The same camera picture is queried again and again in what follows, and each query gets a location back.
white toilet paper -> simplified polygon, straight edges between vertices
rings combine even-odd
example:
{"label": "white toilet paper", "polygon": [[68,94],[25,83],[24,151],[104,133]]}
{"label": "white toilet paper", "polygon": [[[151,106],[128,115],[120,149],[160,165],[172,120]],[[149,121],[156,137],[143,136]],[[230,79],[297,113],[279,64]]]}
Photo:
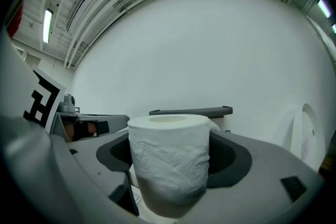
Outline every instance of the white toilet paper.
{"label": "white toilet paper", "polygon": [[129,141],[138,185],[154,213],[181,217],[204,193],[209,131],[200,115],[154,115],[131,119]]}

black bar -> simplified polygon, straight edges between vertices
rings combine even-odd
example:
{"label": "black bar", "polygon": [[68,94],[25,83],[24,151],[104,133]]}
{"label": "black bar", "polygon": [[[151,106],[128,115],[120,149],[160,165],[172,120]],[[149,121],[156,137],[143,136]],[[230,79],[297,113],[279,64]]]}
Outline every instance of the black bar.
{"label": "black bar", "polygon": [[233,108],[231,106],[220,106],[219,108],[208,109],[182,109],[182,110],[153,110],[149,112],[149,115],[168,115],[168,114],[193,114],[206,116],[209,119],[223,118],[224,115],[233,114]]}

white backdrop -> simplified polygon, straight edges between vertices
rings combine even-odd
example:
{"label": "white backdrop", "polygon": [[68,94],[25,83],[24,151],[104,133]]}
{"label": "white backdrop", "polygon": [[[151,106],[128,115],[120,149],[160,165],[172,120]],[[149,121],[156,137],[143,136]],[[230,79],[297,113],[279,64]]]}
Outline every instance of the white backdrop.
{"label": "white backdrop", "polygon": [[74,75],[83,113],[230,105],[221,128],[271,140],[289,107],[310,104],[326,141],[336,79],[305,17],[278,0],[158,0],[108,29]]}

ceiling light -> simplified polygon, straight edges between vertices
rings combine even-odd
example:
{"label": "ceiling light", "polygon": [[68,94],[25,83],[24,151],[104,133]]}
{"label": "ceiling light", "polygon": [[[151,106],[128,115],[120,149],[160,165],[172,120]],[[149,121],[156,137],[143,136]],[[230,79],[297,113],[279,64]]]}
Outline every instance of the ceiling light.
{"label": "ceiling light", "polygon": [[325,4],[325,2],[323,0],[319,1],[319,7],[323,11],[323,13],[326,15],[326,17],[329,18],[330,15],[331,15],[331,12],[329,11],[327,5]]}
{"label": "ceiling light", "polygon": [[49,35],[50,35],[50,25],[51,25],[51,18],[52,18],[52,10],[47,9],[44,13],[44,22],[43,22],[43,42],[48,44],[49,43]]}

white wall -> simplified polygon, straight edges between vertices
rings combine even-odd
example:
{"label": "white wall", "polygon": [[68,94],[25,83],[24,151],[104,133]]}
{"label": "white wall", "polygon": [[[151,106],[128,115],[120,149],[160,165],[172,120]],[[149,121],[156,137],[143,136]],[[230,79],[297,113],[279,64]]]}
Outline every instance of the white wall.
{"label": "white wall", "polygon": [[106,31],[75,71],[83,113],[230,105],[224,129],[270,140],[309,103],[329,141],[336,78],[311,25],[278,0],[158,0]]}
{"label": "white wall", "polygon": [[41,61],[38,65],[39,69],[66,87],[66,93],[71,92],[74,71],[64,68],[64,62],[58,59],[55,60],[54,57],[27,46],[18,40],[13,40],[12,43],[15,47],[40,58]]}

